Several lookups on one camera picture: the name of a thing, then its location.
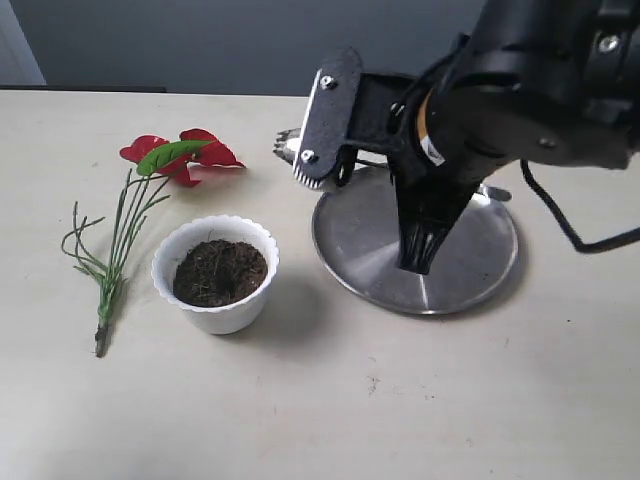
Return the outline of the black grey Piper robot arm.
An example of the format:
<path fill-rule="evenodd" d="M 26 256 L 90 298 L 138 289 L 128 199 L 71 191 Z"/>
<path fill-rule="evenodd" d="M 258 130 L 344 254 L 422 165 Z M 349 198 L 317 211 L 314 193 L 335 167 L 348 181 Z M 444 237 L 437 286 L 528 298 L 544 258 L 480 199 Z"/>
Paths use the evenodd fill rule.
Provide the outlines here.
<path fill-rule="evenodd" d="M 480 184 L 518 163 L 624 170 L 639 149 L 635 1 L 489 1 L 393 106 L 400 268 L 426 274 Z"/>

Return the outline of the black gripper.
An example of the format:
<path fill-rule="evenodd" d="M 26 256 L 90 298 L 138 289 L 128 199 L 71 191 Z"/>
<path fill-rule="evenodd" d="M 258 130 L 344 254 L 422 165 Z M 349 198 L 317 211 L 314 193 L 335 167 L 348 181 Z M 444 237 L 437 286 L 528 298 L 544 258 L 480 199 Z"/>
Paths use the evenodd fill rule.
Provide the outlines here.
<path fill-rule="evenodd" d="M 389 163 L 399 231 L 397 266 L 428 274 L 479 184 L 523 157 L 530 132 L 520 74 L 496 44 L 462 35 L 388 102 Z"/>

